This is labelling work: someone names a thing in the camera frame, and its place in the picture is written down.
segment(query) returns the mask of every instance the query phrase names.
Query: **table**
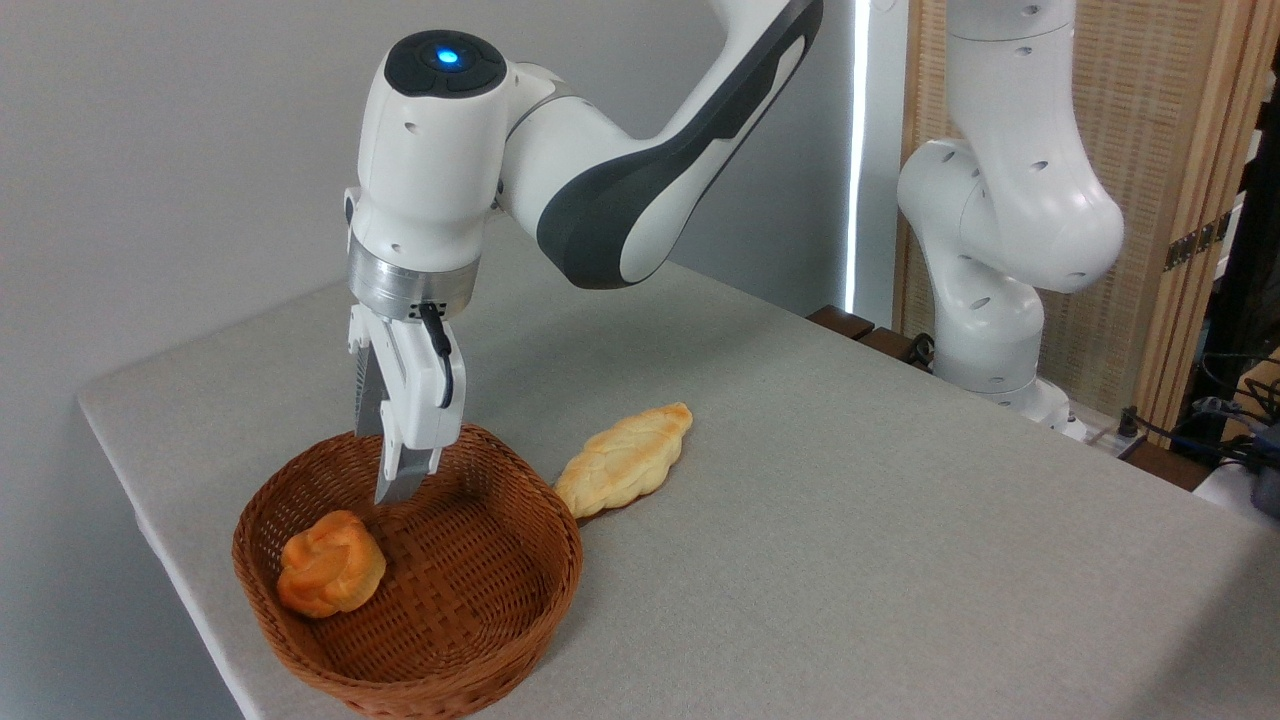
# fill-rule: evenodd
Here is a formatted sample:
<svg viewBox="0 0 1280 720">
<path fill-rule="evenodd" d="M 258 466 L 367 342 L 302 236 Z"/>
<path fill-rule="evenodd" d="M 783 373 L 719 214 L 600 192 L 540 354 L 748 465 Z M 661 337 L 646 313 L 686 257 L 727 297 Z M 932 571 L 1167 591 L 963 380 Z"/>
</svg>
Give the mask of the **table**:
<svg viewBox="0 0 1280 720">
<path fill-rule="evenodd" d="M 577 290 L 507 223 L 485 252 L 470 421 L 554 479 L 623 415 L 695 420 L 662 491 L 584 528 L 547 657 L 479 717 L 1275 716 L 1280 534 L 684 268 Z M 229 555 L 259 486 L 351 425 L 349 304 L 81 396 L 252 719 L 352 716 L 279 665 Z"/>
</svg>

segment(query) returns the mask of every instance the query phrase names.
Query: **white wall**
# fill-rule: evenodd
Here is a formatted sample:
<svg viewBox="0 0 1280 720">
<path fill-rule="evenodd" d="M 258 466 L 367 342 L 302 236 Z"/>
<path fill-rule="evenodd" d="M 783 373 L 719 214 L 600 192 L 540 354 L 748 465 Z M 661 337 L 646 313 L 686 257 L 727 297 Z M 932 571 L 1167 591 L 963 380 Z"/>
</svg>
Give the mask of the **white wall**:
<svg viewBox="0 0 1280 720">
<path fill-rule="evenodd" d="M 828 0 L 809 60 L 677 246 L 801 313 L 842 288 L 849 17 Z M 401 36 L 444 26 L 557 69 L 635 132 L 719 42 L 698 0 L 5 4 L 0 717 L 237 716 L 74 393 L 338 281 L 371 73 Z"/>
</svg>

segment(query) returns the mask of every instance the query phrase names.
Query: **basket rim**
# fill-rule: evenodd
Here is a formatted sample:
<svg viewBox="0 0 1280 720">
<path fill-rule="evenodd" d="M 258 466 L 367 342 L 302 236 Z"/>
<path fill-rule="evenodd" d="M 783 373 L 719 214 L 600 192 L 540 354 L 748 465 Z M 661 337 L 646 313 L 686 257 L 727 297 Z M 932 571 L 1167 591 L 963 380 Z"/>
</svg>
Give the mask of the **basket rim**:
<svg viewBox="0 0 1280 720">
<path fill-rule="evenodd" d="M 515 451 L 507 447 L 506 443 L 493 436 L 489 430 L 470 423 L 465 423 L 463 428 L 470 428 L 472 432 L 477 432 L 486 443 L 506 455 L 509 460 L 516 462 L 517 466 L 527 470 L 535 478 L 540 479 L 540 475 L 538 475 L 538 473 L 535 473 L 522 457 L 516 455 Z M 298 454 L 296 457 L 291 459 L 285 465 L 276 470 L 276 473 L 274 473 L 271 478 L 257 489 L 257 492 L 253 493 L 253 497 L 244 506 L 244 511 L 242 511 L 241 519 L 237 523 L 232 542 L 232 557 L 236 575 L 239 578 L 241 585 L 246 593 L 252 593 L 253 597 L 251 598 L 252 602 L 250 602 L 250 605 L 253 610 L 253 615 L 257 618 L 260 629 L 268 635 L 275 638 L 288 637 L 284 632 L 284 614 L 288 612 L 288 610 L 282 607 L 278 601 L 270 597 L 268 589 L 270 583 L 261 577 L 256 564 L 251 560 L 252 547 L 250 543 L 250 525 L 247 523 L 251 516 L 250 510 L 268 502 L 279 491 L 274 480 L 301 457 L 307 456 L 323 445 L 340 442 L 352 436 L 353 433 L 348 430 L 346 433 L 321 439 L 303 452 Z M 564 506 L 564 502 L 558 495 L 556 495 L 554 489 L 552 489 L 552 487 L 545 482 L 540 482 L 536 486 L 536 491 L 552 501 L 550 506 L 556 510 L 556 516 L 561 523 L 561 528 L 566 530 L 566 537 L 576 538 L 577 521 L 573 520 L 568 507 Z M 547 610 L 544 612 L 530 623 L 529 626 L 526 626 L 520 634 L 502 646 L 494 648 L 466 666 L 457 667 L 447 673 L 429 674 L 421 678 L 406 680 L 362 680 L 317 665 L 308 656 L 296 652 L 293 643 L 291 642 L 269 642 L 268 644 L 271 646 L 276 657 L 285 666 L 293 670 L 296 675 L 307 675 L 307 678 L 301 679 L 308 680 L 308 683 L 314 682 L 312 684 L 319 683 L 329 685 L 332 688 L 364 691 L 411 689 L 425 684 L 456 683 L 458 678 L 475 678 L 472 682 L 457 683 L 458 687 L 483 683 L 486 682 L 488 678 L 492 678 L 498 670 L 509 667 L 513 659 L 529 656 L 530 648 L 527 646 L 531 635 L 545 638 L 541 644 L 549 643 L 556 626 L 559 625 L 564 615 L 568 614 L 570 605 L 572 603 L 572 596 L 575 594 L 581 578 L 581 541 L 570 542 L 570 562 L 566 566 L 564 574 L 558 578 L 559 583 L 552 588 L 552 592 L 548 596 Z M 282 647 L 288 648 L 288 652 L 280 652 Z"/>
</svg>

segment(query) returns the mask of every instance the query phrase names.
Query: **light strip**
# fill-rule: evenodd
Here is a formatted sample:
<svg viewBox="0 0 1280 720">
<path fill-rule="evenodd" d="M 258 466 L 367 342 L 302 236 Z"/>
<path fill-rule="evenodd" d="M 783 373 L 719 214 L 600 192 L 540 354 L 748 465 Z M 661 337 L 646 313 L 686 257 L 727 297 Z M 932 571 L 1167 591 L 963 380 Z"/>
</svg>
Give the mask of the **light strip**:
<svg viewBox="0 0 1280 720">
<path fill-rule="evenodd" d="M 863 141 L 867 135 L 867 45 L 870 32 L 872 0 L 854 0 L 852 27 L 852 118 L 849 158 L 849 236 L 845 243 L 845 311 L 854 311 L 854 286 L 858 269 L 858 187 L 861 181 Z"/>
</svg>

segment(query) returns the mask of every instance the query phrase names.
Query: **wooden block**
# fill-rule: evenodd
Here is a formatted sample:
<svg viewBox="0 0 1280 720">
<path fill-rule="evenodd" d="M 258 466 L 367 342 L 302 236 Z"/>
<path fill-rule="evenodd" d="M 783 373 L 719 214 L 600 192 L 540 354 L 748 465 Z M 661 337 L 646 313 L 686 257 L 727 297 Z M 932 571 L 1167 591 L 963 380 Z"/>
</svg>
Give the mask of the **wooden block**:
<svg viewBox="0 0 1280 720">
<path fill-rule="evenodd" d="M 1162 480 L 1167 480 L 1187 492 L 1192 492 L 1204 482 L 1213 470 L 1188 460 L 1181 455 L 1157 447 L 1149 442 L 1139 442 L 1125 462 L 1146 470 Z"/>
<path fill-rule="evenodd" d="M 858 342 L 904 363 L 911 360 L 911 338 L 897 334 L 888 328 L 876 328 L 859 338 Z"/>
<path fill-rule="evenodd" d="M 808 319 L 850 340 L 859 340 L 876 329 L 876 324 L 870 320 L 865 320 L 851 313 L 845 313 L 835 305 L 827 305 L 822 310 L 809 315 Z"/>
</svg>

